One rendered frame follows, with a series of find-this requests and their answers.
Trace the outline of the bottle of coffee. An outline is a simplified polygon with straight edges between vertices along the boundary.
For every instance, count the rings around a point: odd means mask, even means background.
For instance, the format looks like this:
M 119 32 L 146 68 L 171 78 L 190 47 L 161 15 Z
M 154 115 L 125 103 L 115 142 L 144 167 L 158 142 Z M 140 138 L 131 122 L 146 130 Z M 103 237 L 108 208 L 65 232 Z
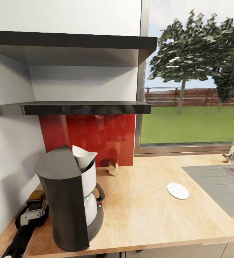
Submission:
M 29 199 L 26 201 L 26 204 L 28 207 L 28 211 L 46 208 L 47 198 L 45 196 L 44 190 L 35 190 L 29 196 Z M 46 222 L 46 220 L 47 218 L 45 219 L 44 223 Z M 37 225 L 36 228 L 41 227 L 43 225 Z

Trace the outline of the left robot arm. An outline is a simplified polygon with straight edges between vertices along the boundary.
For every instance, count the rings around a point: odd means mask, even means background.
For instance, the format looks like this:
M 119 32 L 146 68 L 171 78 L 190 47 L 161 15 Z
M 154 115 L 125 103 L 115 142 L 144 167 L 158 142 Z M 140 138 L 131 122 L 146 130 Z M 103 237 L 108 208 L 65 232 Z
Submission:
M 1 258 L 24 258 L 26 247 L 37 225 L 43 225 L 49 214 L 49 206 L 46 208 L 28 211 L 26 206 L 16 217 L 15 225 L 18 229 L 11 245 Z

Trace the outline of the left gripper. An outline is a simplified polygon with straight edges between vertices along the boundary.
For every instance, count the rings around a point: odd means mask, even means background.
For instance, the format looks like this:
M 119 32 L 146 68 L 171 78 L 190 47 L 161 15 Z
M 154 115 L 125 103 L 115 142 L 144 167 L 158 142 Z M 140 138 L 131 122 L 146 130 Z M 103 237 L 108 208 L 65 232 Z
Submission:
M 15 221 L 15 225 L 16 225 L 16 228 L 18 229 L 15 237 L 19 236 L 19 235 L 27 235 L 30 239 L 31 239 L 31 236 L 34 232 L 34 229 L 37 225 L 43 225 L 44 224 L 44 221 L 45 219 L 48 217 L 48 214 L 49 214 L 49 206 L 47 204 L 46 206 L 46 212 L 43 216 L 39 217 L 39 218 L 36 218 L 36 219 L 31 219 L 29 224 L 28 225 L 23 225 L 21 226 L 20 225 L 20 216 L 22 214 L 24 214 L 26 211 L 28 210 L 28 207 L 26 206 L 22 211 L 21 213 L 16 217 L 16 221 Z

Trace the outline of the paper coffee filter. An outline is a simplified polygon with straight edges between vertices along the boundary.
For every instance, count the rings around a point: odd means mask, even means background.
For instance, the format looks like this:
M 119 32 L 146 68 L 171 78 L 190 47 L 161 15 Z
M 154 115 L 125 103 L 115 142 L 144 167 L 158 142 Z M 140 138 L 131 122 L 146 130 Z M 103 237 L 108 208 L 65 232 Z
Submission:
M 95 158 L 97 155 L 97 152 L 88 152 L 74 145 L 72 146 L 72 152 L 77 162 L 78 168 L 81 170 L 81 173 L 85 172 L 93 158 Z

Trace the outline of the saucer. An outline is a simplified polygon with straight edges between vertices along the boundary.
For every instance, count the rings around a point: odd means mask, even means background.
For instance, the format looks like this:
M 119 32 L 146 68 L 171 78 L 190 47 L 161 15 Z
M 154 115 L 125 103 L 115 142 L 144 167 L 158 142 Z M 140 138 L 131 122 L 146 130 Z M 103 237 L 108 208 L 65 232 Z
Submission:
M 187 199 L 189 197 L 188 190 L 178 183 L 168 184 L 167 189 L 172 195 L 174 195 L 177 198 Z

